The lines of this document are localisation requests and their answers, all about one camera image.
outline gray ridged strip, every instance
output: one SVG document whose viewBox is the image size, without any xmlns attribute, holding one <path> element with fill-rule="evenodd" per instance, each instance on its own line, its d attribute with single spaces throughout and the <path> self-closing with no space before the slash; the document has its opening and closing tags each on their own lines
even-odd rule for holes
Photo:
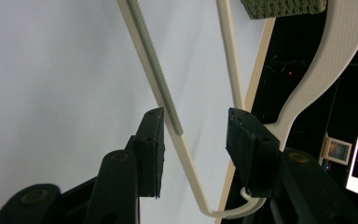
<svg viewBox="0 0 358 224">
<path fill-rule="evenodd" d="M 132 18 L 135 22 L 135 26 L 140 34 L 142 44 L 145 48 L 145 53 L 150 62 L 150 66 L 152 67 L 153 74 L 155 76 L 156 82 L 158 83 L 158 88 L 161 91 L 161 95 L 166 105 L 166 110 L 168 115 L 172 121 L 173 128 L 175 132 L 179 135 L 183 134 L 182 125 L 176 113 L 175 106 L 173 104 L 173 100 L 170 94 L 170 90 L 168 89 L 167 82 L 165 81 L 164 74 L 162 73 L 161 66 L 158 61 L 158 56 L 153 46 L 153 42 L 150 38 L 149 32 L 147 31 L 147 27 L 145 24 L 145 20 L 142 14 L 142 11 L 139 7 L 138 1 L 136 0 L 127 0 L 128 7 L 130 9 Z"/>
</svg>

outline green woven object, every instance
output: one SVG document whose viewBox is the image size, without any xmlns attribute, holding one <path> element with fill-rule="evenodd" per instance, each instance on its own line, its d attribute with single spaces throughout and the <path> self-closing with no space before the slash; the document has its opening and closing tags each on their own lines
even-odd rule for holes
<svg viewBox="0 0 358 224">
<path fill-rule="evenodd" d="M 241 0 L 252 20 L 323 12 L 326 0 Z"/>
</svg>

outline white clothes hanger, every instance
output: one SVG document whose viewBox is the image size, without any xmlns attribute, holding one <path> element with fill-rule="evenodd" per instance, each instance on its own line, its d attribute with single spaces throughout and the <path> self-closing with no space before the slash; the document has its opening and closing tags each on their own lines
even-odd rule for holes
<svg viewBox="0 0 358 224">
<path fill-rule="evenodd" d="M 248 201 L 247 204 L 227 211 L 210 209 L 139 5 L 136 0 L 117 0 L 117 2 L 158 105 L 164 107 L 168 114 L 165 122 L 200 211 L 207 216 L 221 218 L 244 217 L 252 214 L 264 204 L 266 199 L 252 198 L 244 189 L 241 191 L 241 196 Z M 216 2 L 225 42 L 234 106 L 244 109 L 241 73 L 235 51 L 229 1 L 216 0 Z M 280 150 L 284 150 L 288 133 L 296 116 L 333 84 L 357 50 L 358 1 L 330 0 L 321 45 L 310 69 L 286 101 L 278 121 L 266 125 L 281 141 Z"/>
</svg>

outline picture frame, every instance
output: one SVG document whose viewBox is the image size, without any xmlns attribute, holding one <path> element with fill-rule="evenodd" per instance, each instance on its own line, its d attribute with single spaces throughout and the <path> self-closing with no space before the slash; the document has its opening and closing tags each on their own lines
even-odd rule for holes
<svg viewBox="0 0 358 224">
<path fill-rule="evenodd" d="M 325 160 L 348 165 L 350 155 L 351 143 L 347 143 L 332 137 L 325 138 L 323 155 Z"/>
</svg>

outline framed picture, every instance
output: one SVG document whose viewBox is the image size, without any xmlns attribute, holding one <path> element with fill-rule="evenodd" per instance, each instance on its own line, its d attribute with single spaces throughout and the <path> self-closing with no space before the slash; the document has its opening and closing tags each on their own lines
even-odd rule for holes
<svg viewBox="0 0 358 224">
<path fill-rule="evenodd" d="M 347 143 L 332 137 L 326 137 L 324 141 L 324 159 L 348 165 L 350 155 L 351 143 Z"/>
</svg>

